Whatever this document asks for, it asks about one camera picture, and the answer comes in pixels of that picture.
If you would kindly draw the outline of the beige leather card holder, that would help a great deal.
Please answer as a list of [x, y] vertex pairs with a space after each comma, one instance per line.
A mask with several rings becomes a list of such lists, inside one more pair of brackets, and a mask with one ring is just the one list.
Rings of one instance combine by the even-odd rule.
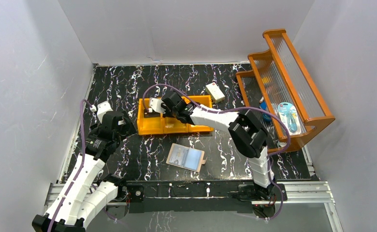
[[200, 172], [205, 165], [207, 158], [205, 152], [195, 148], [173, 143], [171, 145], [166, 164], [187, 169], [193, 172]]

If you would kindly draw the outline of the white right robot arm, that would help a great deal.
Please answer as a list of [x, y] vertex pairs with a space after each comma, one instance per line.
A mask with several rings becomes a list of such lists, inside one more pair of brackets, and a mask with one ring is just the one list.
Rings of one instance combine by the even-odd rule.
[[150, 108], [164, 117], [177, 119], [183, 124], [207, 126], [231, 136], [236, 149], [248, 158], [255, 185], [273, 187], [274, 174], [268, 164], [268, 132], [250, 109], [223, 112], [196, 101], [186, 100], [172, 91], [160, 99], [150, 98]]

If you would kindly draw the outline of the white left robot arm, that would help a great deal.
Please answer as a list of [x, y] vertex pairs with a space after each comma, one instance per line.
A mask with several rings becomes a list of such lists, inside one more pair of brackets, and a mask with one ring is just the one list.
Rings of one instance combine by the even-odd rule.
[[93, 182], [120, 143], [136, 133], [125, 111], [108, 110], [82, 136], [82, 154], [59, 195], [32, 226], [37, 232], [84, 232], [96, 215], [112, 200], [123, 201], [129, 194], [126, 180], [115, 174]]

